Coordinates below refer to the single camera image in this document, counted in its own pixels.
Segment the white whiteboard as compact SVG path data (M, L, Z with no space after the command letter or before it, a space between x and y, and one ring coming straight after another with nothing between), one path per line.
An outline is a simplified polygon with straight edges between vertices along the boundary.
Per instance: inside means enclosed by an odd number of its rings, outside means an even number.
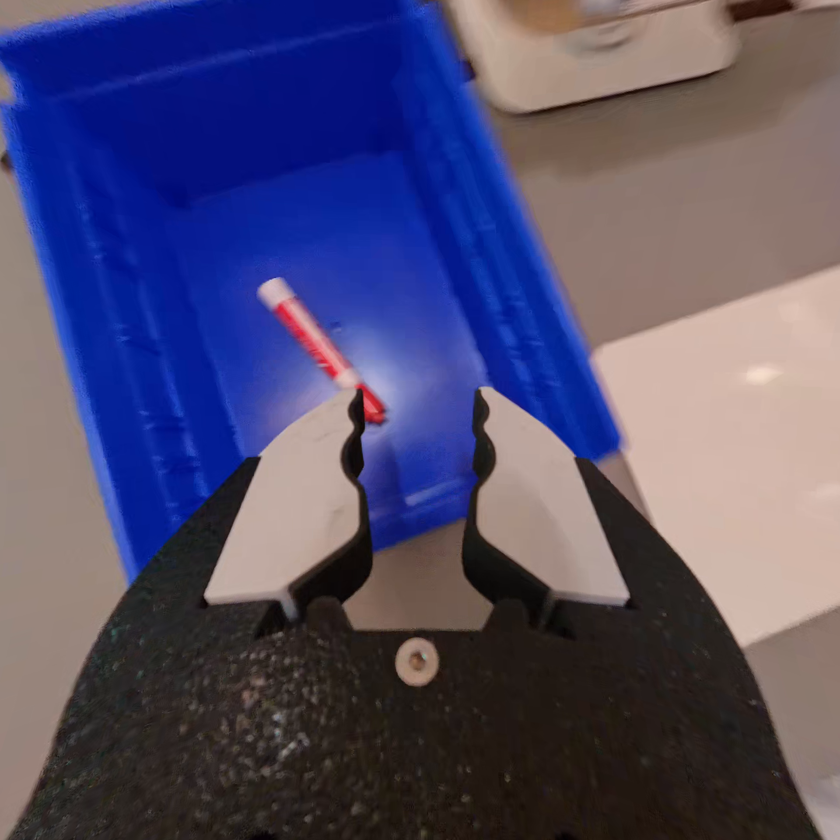
M652 523L741 646L838 607L838 266L603 345Z

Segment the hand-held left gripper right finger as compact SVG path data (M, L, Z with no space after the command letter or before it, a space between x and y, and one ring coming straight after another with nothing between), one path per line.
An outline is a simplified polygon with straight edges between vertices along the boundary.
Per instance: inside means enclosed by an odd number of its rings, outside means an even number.
M572 449L490 386L475 394L476 483L463 569L488 602L519 602L546 627L565 602L626 607L627 584Z

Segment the red dry-erase marker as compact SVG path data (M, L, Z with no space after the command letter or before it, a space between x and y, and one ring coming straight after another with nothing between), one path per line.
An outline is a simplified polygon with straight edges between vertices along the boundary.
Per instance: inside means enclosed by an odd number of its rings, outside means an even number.
M285 280L277 277L265 281L257 289L257 295L336 386L347 390L364 388L359 373Z

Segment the wooden sign stand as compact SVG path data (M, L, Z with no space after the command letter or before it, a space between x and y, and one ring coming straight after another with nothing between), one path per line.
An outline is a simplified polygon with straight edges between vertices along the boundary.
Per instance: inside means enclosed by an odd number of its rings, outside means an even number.
M540 112L707 77L740 38L721 1L452 1L485 98Z

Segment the blue plastic bin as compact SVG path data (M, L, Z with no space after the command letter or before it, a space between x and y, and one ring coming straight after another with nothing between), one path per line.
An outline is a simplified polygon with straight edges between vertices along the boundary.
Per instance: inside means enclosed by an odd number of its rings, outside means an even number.
M132 581L335 391L279 277L383 401L373 545L466 515L474 393L580 457L619 433L436 6L160 2L2 34L14 173Z

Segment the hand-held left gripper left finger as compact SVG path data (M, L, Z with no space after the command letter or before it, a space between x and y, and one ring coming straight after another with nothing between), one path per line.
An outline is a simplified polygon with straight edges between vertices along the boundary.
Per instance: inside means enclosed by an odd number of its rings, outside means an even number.
M261 452L203 599L274 602L298 623L320 597L345 601L371 572L361 391L340 391Z

